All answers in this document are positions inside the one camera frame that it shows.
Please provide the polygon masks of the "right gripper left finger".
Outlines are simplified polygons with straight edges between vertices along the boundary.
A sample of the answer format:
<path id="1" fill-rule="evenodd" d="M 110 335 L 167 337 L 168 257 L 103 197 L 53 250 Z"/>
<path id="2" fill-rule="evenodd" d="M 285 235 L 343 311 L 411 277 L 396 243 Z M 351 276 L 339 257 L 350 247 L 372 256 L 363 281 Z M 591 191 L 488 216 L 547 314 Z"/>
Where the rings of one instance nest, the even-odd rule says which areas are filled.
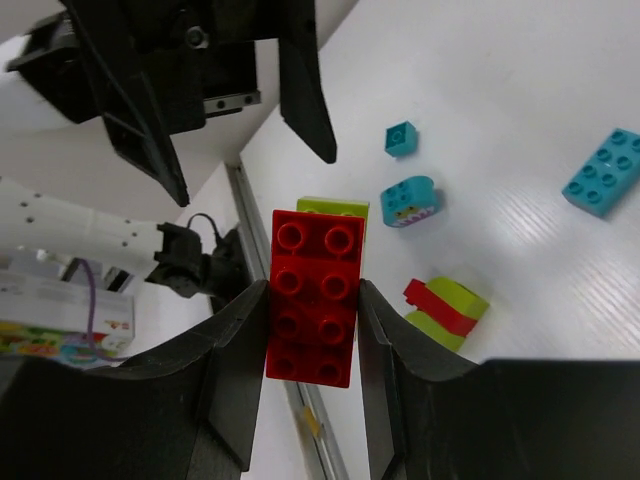
<path id="1" fill-rule="evenodd" d="M 1 362 L 5 479 L 237 479 L 248 471 L 268 286 L 117 367 Z"/>

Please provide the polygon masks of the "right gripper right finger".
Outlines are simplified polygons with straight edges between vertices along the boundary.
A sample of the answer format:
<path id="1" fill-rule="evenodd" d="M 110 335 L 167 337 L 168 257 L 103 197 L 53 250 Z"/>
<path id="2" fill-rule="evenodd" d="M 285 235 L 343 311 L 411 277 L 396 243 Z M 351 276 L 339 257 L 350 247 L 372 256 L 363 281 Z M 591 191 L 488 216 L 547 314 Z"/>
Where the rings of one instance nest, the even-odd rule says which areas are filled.
<path id="1" fill-rule="evenodd" d="M 635 361 L 473 363 L 409 324 L 368 280 L 358 353 L 374 479 L 635 479 Z"/>

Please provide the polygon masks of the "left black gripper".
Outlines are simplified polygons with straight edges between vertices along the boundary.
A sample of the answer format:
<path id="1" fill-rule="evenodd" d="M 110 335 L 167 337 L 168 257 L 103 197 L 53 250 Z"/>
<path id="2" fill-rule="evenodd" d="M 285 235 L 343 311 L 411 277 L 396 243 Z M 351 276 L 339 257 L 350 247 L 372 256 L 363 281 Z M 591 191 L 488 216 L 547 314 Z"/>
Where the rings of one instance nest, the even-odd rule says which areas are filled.
<path id="1" fill-rule="evenodd" d="M 187 185 L 168 125 L 260 103 L 255 45 L 222 37 L 216 1 L 65 1 L 6 66 L 66 120 L 101 116 L 116 154 L 180 207 Z M 337 144 L 321 86 L 315 3 L 280 1 L 280 112 L 325 163 Z"/>

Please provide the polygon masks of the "long green lego brick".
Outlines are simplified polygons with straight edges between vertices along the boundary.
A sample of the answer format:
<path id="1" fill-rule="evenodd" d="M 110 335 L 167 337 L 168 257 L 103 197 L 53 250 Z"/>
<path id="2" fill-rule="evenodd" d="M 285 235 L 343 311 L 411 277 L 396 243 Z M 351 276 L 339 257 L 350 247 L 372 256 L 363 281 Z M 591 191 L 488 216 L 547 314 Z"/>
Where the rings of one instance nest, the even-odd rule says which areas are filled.
<path id="1" fill-rule="evenodd" d="M 296 261 L 305 286 L 296 298 L 303 312 L 300 340 L 311 345 L 342 346 L 353 341 L 367 202 L 303 197 L 308 238 Z"/>

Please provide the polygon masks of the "long red lego brick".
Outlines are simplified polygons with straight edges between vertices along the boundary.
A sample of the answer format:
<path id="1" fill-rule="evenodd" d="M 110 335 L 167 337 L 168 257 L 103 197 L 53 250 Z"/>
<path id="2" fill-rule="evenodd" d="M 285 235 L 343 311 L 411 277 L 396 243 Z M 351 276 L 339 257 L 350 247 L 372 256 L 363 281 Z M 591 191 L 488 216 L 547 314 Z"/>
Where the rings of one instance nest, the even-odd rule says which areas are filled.
<path id="1" fill-rule="evenodd" d="M 266 376 L 347 388 L 365 220 L 275 210 Z"/>

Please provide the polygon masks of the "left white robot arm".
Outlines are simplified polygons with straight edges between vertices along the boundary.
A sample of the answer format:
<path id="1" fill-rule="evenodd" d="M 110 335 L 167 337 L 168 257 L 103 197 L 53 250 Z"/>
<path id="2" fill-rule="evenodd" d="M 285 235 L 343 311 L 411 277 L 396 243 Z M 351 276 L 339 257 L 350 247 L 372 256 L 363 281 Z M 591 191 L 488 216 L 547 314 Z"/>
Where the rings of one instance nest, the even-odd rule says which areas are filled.
<path id="1" fill-rule="evenodd" d="M 172 143 L 260 101 L 256 44 L 279 49 L 280 112 L 324 162 L 337 145 L 321 87 L 311 1 L 67 1 L 1 47 L 1 128 L 102 120 L 115 153 L 190 201 Z M 192 230 L 135 221 L 1 182 L 1 243 L 116 266 L 183 297 L 213 294 L 226 267 Z"/>

